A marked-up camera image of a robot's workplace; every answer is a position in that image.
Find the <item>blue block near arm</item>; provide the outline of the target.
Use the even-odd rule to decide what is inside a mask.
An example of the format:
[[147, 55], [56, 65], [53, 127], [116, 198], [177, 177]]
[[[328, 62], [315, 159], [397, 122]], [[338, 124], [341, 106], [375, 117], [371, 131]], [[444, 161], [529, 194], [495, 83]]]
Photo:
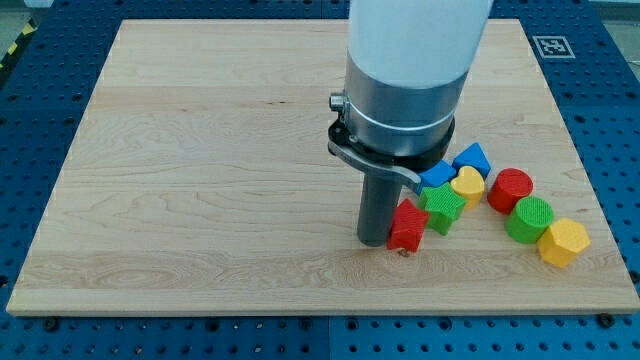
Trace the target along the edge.
[[457, 171], [447, 162], [440, 160], [432, 168], [419, 173], [421, 183], [416, 190], [416, 194], [420, 195], [424, 187], [437, 188], [446, 182], [449, 182], [457, 175]]

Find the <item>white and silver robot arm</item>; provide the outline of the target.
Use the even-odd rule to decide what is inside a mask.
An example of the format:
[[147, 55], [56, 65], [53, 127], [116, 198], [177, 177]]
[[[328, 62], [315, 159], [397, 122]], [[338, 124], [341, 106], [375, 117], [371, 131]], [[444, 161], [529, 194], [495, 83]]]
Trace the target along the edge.
[[492, 0], [352, 0], [345, 123], [364, 147], [416, 156], [446, 145]]

